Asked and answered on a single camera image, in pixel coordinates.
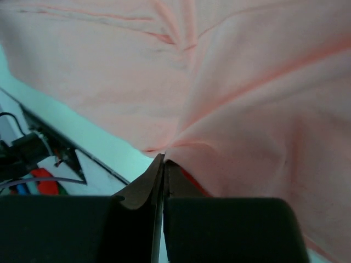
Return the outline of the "salmon pink t shirt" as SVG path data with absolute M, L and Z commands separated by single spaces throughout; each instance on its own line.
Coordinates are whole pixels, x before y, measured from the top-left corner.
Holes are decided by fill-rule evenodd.
M 350 262 L 350 1 L 1 1 L 12 75 Z

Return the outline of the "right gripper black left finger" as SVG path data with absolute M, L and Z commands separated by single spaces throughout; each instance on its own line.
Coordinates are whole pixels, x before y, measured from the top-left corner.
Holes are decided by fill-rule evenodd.
M 112 196 L 2 196 L 1 262 L 158 262 L 163 168 Z

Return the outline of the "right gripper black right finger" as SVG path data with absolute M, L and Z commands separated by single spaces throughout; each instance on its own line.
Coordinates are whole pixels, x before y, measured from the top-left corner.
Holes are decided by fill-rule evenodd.
M 207 197 L 165 164 L 163 231 L 170 262 L 308 262 L 291 207 L 278 198 Z

